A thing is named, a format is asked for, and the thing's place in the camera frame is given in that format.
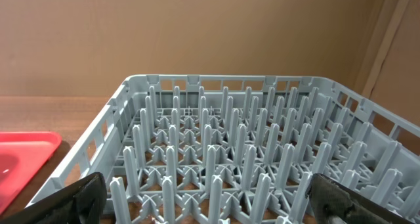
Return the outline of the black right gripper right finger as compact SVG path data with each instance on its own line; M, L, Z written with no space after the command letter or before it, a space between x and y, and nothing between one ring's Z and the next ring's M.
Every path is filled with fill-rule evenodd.
M318 223L409 223L419 211L419 184L400 206L388 210L387 205L402 174L386 173L371 196L362 194L316 173L306 190Z

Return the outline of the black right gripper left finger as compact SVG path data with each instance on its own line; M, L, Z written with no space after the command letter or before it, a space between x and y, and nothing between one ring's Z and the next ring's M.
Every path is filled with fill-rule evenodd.
M99 223L106 200L104 176L94 172L2 219L1 224Z

